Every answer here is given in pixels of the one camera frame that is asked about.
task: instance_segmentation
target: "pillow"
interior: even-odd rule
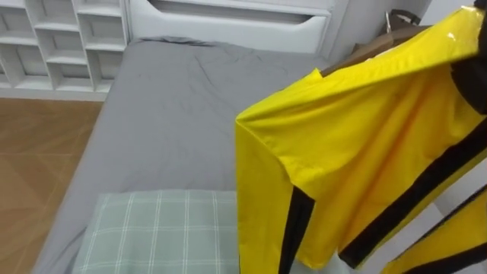
[[[73,273],[238,274],[235,192],[103,194]],[[317,272],[295,263],[291,273]]]

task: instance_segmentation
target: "wrinkled sheet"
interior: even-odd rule
[[[235,116],[315,67],[323,58],[225,43],[132,43],[33,273],[71,272],[101,193],[234,190]]]

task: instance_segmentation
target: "shiny yellow fabric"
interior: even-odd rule
[[[485,243],[487,243],[487,192],[484,190],[427,237],[388,263],[383,274],[405,273],[430,262],[451,258],[455,254]],[[487,254],[487,247],[484,249],[484,254]]]
[[[477,53],[482,19],[462,8],[370,61],[326,78],[315,70],[237,117],[242,274],[277,273],[293,186],[316,200],[298,258],[320,268],[485,118],[461,97],[449,66]]]

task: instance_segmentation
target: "bed frame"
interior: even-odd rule
[[[126,0],[129,36],[190,37],[253,49],[319,53],[326,9],[232,0]]]

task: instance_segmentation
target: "white bookshelf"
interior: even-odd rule
[[[124,4],[0,0],[0,96],[4,89],[108,92],[128,42]]]

